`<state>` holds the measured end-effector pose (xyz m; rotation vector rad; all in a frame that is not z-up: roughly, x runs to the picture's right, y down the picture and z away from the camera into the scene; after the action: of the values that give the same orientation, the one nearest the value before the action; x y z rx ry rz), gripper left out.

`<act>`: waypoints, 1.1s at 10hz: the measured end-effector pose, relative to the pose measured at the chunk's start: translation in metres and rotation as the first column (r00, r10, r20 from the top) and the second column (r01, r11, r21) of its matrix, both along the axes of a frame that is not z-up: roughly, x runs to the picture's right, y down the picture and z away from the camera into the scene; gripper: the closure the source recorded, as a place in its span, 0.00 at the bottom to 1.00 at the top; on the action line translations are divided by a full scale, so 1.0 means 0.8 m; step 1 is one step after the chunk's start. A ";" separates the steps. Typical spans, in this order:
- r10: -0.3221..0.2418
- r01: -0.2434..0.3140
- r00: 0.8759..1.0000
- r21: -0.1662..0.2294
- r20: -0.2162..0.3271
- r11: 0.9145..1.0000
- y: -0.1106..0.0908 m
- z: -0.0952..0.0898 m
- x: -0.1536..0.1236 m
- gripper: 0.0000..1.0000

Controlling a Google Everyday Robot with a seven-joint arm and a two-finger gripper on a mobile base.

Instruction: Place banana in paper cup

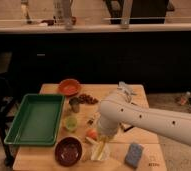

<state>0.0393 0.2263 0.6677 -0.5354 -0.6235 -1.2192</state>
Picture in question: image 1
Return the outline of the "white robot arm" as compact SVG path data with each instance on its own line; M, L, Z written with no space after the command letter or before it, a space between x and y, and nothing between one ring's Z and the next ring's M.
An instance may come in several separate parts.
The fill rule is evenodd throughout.
M138 127L191 146L191 114L144 108L129 102L130 96L116 89L100 101L98 130L115 136L120 123Z

